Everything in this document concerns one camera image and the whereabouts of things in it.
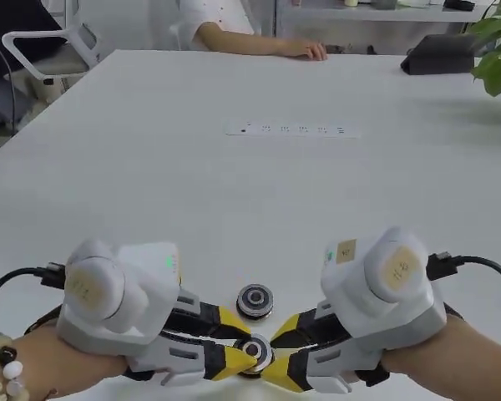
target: black cable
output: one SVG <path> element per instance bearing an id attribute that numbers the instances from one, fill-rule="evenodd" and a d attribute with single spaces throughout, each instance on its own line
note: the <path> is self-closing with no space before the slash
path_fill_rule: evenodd
<path id="1" fill-rule="evenodd" d="M 481 21 L 486 18 L 486 16 L 488 15 L 488 11 L 490 11 L 490 8 L 492 8 L 497 1 L 498 0 L 493 0 L 492 3 L 488 6 L 488 8 L 486 8 L 486 10 L 483 13 L 483 16 L 481 17 Z"/>
<path id="2" fill-rule="evenodd" d="M 490 261 L 489 259 L 478 256 L 456 256 L 454 259 L 456 260 L 458 266 L 465 263 L 474 263 L 494 269 L 497 273 L 499 273 L 499 275 L 501 275 L 501 265 L 495 261 Z"/>
<path id="3" fill-rule="evenodd" d="M 25 276 L 25 275 L 43 277 L 45 272 L 46 269 L 42 269 L 41 267 L 25 267 L 23 269 L 14 270 L 6 274 L 4 277 L 0 278 L 0 288 L 2 288 L 2 286 L 6 282 L 12 280 L 15 277 Z"/>
<path id="4" fill-rule="evenodd" d="M 15 85 L 13 85 L 13 72 L 6 56 L 3 55 L 2 50 L 0 50 L 0 58 L 5 64 L 6 69 L 8 69 L 9 86 L 11 89 L 11 112 L 13 114 L 13 117 L 11 118 L 11 129 L 13 131 L 13 136 L 15 136 L 17 133 L 17 98 L 15 97 Z"/>

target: person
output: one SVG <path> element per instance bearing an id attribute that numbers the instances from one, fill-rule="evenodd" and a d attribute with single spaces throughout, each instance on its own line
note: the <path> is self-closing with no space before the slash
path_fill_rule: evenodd
<path id="1" fill-rule="evenodd" d="M 180 0 L 180 45 L 190 50 L 326 60 L 320 43 L 258 35 L 246 1 Z"/>
<path id="2" fill-rule="evenodd" d="M 14 347 L 24 366 L 23 381 L 31 401 L 44 400 L 49 394 L 61 397 L 81 392 L 127 368 L 124 358 L 88 355 L 71 348 L 51 325 L 15 340 Z M 501 346 L 454 316 L 427 342 L 385 352 L 382 364 L 454 401 L 501 401 Z"/>

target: black device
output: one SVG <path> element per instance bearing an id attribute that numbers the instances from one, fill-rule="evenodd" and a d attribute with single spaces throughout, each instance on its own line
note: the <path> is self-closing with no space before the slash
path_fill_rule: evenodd
<path id="1" fill-rule="evenodd" d="M 469 73 L 477 38 L 471 34 L 427 35 L 402 61 L 408 75 Z"/>
<path id="2" fill-rule="evenodd" d="M 473 11 L 475 3 L 467 0 L 445 0 L 443 8 L 450 8 L 457 11 Z"/>

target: ball bearing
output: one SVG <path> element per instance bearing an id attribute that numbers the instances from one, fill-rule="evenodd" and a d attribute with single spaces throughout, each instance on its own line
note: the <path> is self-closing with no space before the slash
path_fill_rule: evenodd
<path id="1" fill-rule="evenodd" d="M 252 334 L 250 340 L 238 340 L 234 344 L 235 348 L 240 349 L 247 355 L 251 355 L 258 361 L 255 366 L 239 373 L 246 378 L 259 378 L 261 372 L 275 362 L 275 354 L 269 344 L 269 341 L 260 334 Z"/>
<path id="2" fill-rule="evenodd" d="M 261 320 L 273 310 L 273 293 L 261 284 L 250 284 L 240 291 L 236 307 L 242 317 Z"/>

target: white table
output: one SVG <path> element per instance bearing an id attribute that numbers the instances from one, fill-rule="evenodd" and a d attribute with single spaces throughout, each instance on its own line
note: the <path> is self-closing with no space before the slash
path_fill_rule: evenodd
<path id="1" fill-rule="evenodd" d="M 180 244 L 185 286 L 208 302 L 231 306 L 251 282 L 271 288 L 275 312 L 256 326 L 270 336 L 321 300 L 331 239 L 400 224 L 431 251 L 501 263 L 501 97 L 491 99 L 468 75 L 408 77 L 400 61 L 113 54 L 0 150 L 0 275 L 63 261 L 89 236 L 169 239 Z M 230 119 L 272 118 L 345 122 L 363 136 L 223 134 Z M 466 266 L 443 289 L 501 342 L 495 273 Z M 58 292 L 18 279 L 0 292 L 0 330 L 20 334 L 58 302 Z M 171 390 L 117 379 L 76 399 L 437 397 L 397 377 L 342 398 L 296 398 L 238 379 Z"/>
<path id="2" fill-rule="evenodd" d="M 347 7 L 341 0 L 303 0 L 300 6 L 291 5 L 291 0 L 281 8 L 281 24 L 304 21 L 394 21 L 419 23 L 476 23 L 488 6 L 477 5 L 473 11 L 457 11 L 431 5 L 427 8 L 378 10 L 370 4 Z"/>

